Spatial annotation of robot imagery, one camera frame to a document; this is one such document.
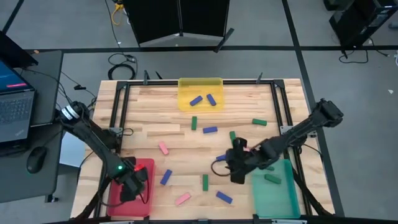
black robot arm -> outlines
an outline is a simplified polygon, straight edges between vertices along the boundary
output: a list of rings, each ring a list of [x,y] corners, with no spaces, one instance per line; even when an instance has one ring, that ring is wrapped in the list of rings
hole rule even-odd
[[[57,114],[56,122],[61,123],[66,131],[86,143],[103,161],[106,171],[106,178],[100,183],[99,191],[77,219],[88,218],[98,200],[101,200],[100,195],[103,194],[111,180],[123,184],[122,202],[135,200],[136,196],[144,191],[145,181],[148,178],[146,168],[136,166],[135,160],[131,162],[120,158],[115,153],[121,148],[121,136],[123,135],[121,132],[115,133],[100,128],[90,119],[87,107],[80,102],[71,103]]]
[[[263,140],[249,152],[243,150],[247,146],[247,141],[236,138],[233,141],[233,148],[226,151],[231,181],[244,184],[246,174],[257,167],[267,168],[276,162],[289,146],[301,146],[307,139],[307,134],[320,127],[335,127],[342,120],[343,113],[331,101],[321,99],[307,119],[280,136]]]

laptop keyboard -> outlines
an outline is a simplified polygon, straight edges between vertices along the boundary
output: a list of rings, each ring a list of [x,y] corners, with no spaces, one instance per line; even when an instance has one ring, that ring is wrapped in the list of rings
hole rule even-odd
[[[0,124],[29,119],[32,99],[0,101]]]

computer mouse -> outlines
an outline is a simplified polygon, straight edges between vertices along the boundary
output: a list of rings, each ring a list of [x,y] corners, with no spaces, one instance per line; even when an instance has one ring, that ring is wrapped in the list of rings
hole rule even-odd
[[[43,146],[36,147],[30,152],[27,161],[26,169],[29,173],[35,174],[43,167],[45,155],[47,155],[47,148]]]

laptop screen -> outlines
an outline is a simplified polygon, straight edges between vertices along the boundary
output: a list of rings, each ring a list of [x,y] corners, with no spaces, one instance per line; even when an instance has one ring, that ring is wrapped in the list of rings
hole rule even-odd
[[[0,60],[0,93],[25,89],[30,89],[29,84]]]

yellow bin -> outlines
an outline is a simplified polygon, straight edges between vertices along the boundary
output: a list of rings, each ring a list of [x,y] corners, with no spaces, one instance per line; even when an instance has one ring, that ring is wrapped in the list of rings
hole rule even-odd
[[[219,111],[224,108],[222,78],[180,78],[178,80],[178,108],[182,111]],[[207,100],[211,94],[216,101],[212,106]],[[190,102],[201,96],[201,102],[191,106]]]

